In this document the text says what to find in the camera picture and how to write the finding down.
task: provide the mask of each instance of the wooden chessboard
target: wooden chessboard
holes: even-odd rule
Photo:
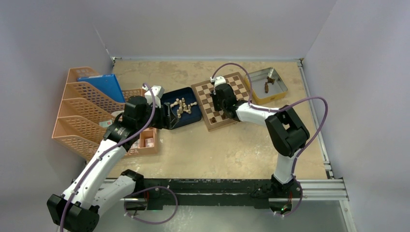
[[[240,73],[232,73],[224,76],[226,83],[232,86],[238,100],[249,99],[249,89],[245,85],[245,82]],[[193,93],[198,100],[199,108],[201,109],[202,116],[208,131],[218,129],[220,127],[235,123],[235,120],[229,119],[225,116],[223,111],[215,111],[214,104],[212,102],[211,92],[214,90],[214,86],[209,80],[199,82],[191,85]]]

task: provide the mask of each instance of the purple cable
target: purple cable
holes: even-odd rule
[[[296,157],[295,157],[295,159],[294,159],[294,161],[293,161],[293,165],[292,165],[292,175],[293,175],[293,179],[296,181],[296,183],[298,184],[298,186],[299,186],[299,188],[300,188],[300,199],[299,199],[298,203],[296,204],[295,208],[294,208],[292,211],[290,211],[288,214],[286,214],[286,216],[289,216],[289,215],[292,214],[294,211],[296,211],[297,208],[299,208],[300,203],[302,202],[302,197],[303,197],[302,185],[300,184],[299,181],[296,180],[296,176],[294,175],[294,170],[295,170],[295,167],[296,167],[296,161],[297,161],[297,159],[299,158],[299,156],[302,154],[302,152],[313,142],[313,140],[315,140],[315,138],[318,136],[319,132],[321,131],[321,129],[322,129],[322,127],[323,127],[323,124],[324,124],[324,121],[325,121],[326,118],[327,118],[327,112],[328,112],[327,101],[326,101],[323,97],[314,96],[314,97],[303,98],[303,99],[301,99],[301,100],[298,100],[298,101],[296,101],[296,102],[294,102],[294,103],[292,103],[292,104],[290,104],[290,105],[288,105],[288,106],[286,106],[286,107],[283,107],[283,108],[281,108],[281,109],[278,109],[278,110],[265,109],[265,108],[256,107],[256,106],[254,106],[254,105],[252,104],[252,102],[251,102],[251,101],[252,101],[252,100],[251,100],[251,99],[252,99],[252,81],[251,81],[251,79],[250,79],[250,76],[249,76],[248,71],[246,71],[246,69],[245,69],[244,67],[242,67],[240,64],[232,63],[232,62],[226,63],[226,64],[222,64],[219,68],[216,69],[216,71],[215,71],[214,74],[212,75],[212,78],[215,77],[215,75],[217,74],[217,72],[218,72],[222,67],[227,66],[227,65],[235,65],[235,66],[238,66],[239,68],[241,68],[241,69],[246,73],[246,76],[247,76],[247,78],[248,78],[248,80],[249,80],[249,88],[250,88],[250,94],[249,94],[248,104],[249,104],[249,107],[252,108],[252,109],[260,110],[260,111],[266,111],[266,112],[272,112],[272,113],[279,113],[279,112],[283,112],[283,111],[289,110],[289,109],[291,109],[292,107],[294,107],[294,106],[296,106],[296,105],[298,105],[298,104],[300,104],[300,103],[302,103],[302,102],[306,102],[306,101],[309,101],[309,100],[312,100],[312,99],[320,99],[320,100],[322,100],[323,103],[324,103],[323,119],[322,119],[322,121],[320,122],[320,125],[319,125],[318,129],[316,130],[316,132],[314,133],[314,135],[312,136],[312,138],[309,140],[309,142],[307,142],[306,145],[305,145],[305,146],[300,150],[300,152],[296,155]]]
[[[143,222],[143,223],[146,223],[146,224],[150,224],[150,225],[159,225],[159,224],[163,224],[163,223],[166,223],[166,222],[168,222],[169,220],[171,220],[171,219],[175,216],[176,211],[177,211],[177,209],[178,209],[178,200],[176,199],[175,193],[172,192],[169,188],[166,188],[166,187],[164,187],[164,186],[149,187],[149,188],[143,189],[143,190],[141,190],[141,191],[135,192],[135,193],[131,194],[131,196],[138,195],[138,194],[143,193],[143,192],[145,192],[145,191],[148,191],[148,190],[151,190],[151,189],[156,189],[156,188],[165,189],[165,190],[169,191],[169,192],[172,194],[172,196],[174,197],[174,199],[175,199],[175,210],[174,210],[174,212],[172,213],[172,215],[171,215],[169,218],[167,218],[167,219],[164,220],[164,221],[159,221],[159,222],[145,221],[145,220],[142,220],[142,219],[140,219],[140,218],[134,217],[133,215],[131,215],[130,213],[128,213],[128,212],[127,212],[127,207],[125,206],[125,203],[124,203],[125,214],[126,214],[127,216],[129,216],[130,218],[132,218],[132,219],[135,219],[135,220],[137,220],[137,221],[140,221],[140,222]]]
[[[154,96],[154,93],[152,92],[151,87],[147,84],[147,83],[143,83],[143,85],[145,87],[148,88],[149,92],[151,93],[151,96]],[[124,143],[128,142],[129,140],[135,138],[136,136],[138,136],[143,130],[145,130],[148,125],[151,123],[152,119],[154,118],[154,114],[155,114],[155,100],[152,101],[152,111],[151,111],[151,116],[149,117],[148,121],[146,122],[146,124],[135,134],[133,134],[131,137],[129,137],[128,139],[125,139],[121,142],[119,142],[118,144],[110,147],[109,149],[105,150],[104,152],[101,153],[101,155],[99,156],[99,159],[102,159],[108,152],[110,152],[112,149],[119,147],[121,145],[123,145]],[[85,178],[88,176],[88,174],[92,171],[92,169],[95,167],[95,165],[97,165],[97,163],[100,161],[99,159],[96,159],[91,165],[90,167],[86,170],[86,172],[84,173],[84,175],[80,178],[80,180],[78,181],[77,185],[74,188],[74,192],[77,192],[78,189],[81,187],[81,184],[84,182]],[[70,202],[73,200],[74,198],[74,193],[72,193],[68,200],[67,203],[64,206],[63,209],[63,213],[61,215],[61,222],[60,222],[60,232],[64,232],[64,221],[65,221],[65,216],[67,214],[67,210],[68,210],[68,206],[70,205]]]

